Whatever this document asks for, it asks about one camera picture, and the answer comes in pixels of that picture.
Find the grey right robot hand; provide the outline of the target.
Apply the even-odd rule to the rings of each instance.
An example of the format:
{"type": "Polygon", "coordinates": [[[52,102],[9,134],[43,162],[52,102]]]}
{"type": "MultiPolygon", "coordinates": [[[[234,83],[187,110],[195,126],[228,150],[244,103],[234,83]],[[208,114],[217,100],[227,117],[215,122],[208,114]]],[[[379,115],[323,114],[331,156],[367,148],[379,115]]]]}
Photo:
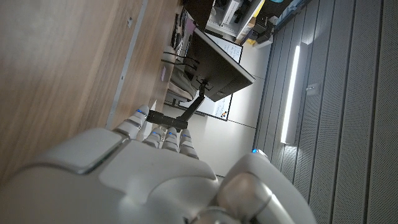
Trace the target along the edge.
{"type": "Polygon", "coordinates": [[[301,193],[257,149],[223,179],[187,129],[156,128],[141,106],[113,130],[82,132],[1,187],[2,223],[314,223],[301,193]]]}

